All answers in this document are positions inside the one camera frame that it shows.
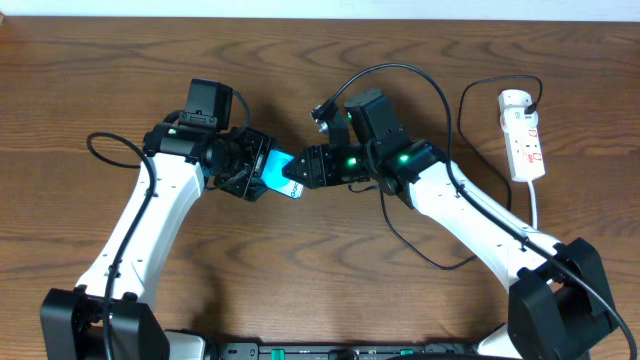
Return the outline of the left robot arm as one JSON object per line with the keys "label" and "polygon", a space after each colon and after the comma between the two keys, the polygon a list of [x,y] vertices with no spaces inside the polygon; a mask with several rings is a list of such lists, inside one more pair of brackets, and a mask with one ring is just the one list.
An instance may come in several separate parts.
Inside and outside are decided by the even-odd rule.
{"label": "left robot arm", "polygon": [[249,202],[273,139],[246,124],[229,125],[241,94],[219,82],[192,80],[182,110],[143,140],[131,197],[99,256],[71,290],[46,295],[40,321],[50,359],[213,359],[214,344],[186,330],[164,330],[153,308],[157,286],[191,207],[208,191]]}

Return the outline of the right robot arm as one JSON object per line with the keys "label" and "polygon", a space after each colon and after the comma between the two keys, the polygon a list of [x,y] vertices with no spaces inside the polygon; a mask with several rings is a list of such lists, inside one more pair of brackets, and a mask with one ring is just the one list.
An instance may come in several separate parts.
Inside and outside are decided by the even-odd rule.
{"label": "right robot arm", "polygon": [[584,359],[625,326],[596,249],[563,244],[487,196],[431,143],[410,139],[390,99],[366,90],[329,112],[312,112],[330,141],[283,168],[309,189],[374,180],[459,239],[508,293],[508,320],[472,345],[471,359]]}

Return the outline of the blue Galaxy smartphone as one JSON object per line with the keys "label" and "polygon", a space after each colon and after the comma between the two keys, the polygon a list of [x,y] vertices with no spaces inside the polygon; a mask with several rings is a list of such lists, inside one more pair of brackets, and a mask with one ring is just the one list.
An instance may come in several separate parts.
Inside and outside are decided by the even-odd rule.
{"label": "blue Galaxy smartphone", "polygon": [[284,167],[292,159],[292,155],[272,149],[267,156],[261,180],[269,190],[291,199],[299,199],[303,194],[304,186],[283,175]]}

